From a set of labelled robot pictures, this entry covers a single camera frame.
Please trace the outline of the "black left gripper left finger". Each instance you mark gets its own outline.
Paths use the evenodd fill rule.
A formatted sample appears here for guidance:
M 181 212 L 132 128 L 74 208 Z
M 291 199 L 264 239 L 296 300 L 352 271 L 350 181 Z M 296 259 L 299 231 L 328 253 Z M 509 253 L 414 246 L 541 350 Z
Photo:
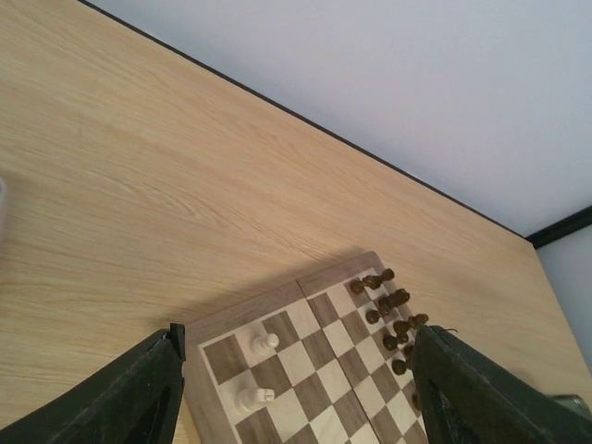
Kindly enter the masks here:
M 172 323 L 1 430 L 3 443 L 171 443 L 184 390 L 185 326 Z

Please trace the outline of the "cream piece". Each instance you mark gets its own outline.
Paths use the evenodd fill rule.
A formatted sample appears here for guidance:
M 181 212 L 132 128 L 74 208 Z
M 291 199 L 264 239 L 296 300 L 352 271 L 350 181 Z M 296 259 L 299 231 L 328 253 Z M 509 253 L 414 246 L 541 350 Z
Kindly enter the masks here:
M 251 348 L 253 353 L 266 356 L 279 345 L 279 337 L 275 333 L 265 333 L 253 339 Z

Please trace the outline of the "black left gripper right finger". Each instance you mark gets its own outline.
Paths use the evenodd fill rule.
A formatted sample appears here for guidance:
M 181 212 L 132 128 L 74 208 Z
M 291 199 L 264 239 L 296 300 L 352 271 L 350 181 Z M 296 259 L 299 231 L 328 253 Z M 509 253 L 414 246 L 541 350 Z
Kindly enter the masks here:
M 589 443 L 591 417 L 545 395 L 440 326 L 412 354 L 430 443 Z

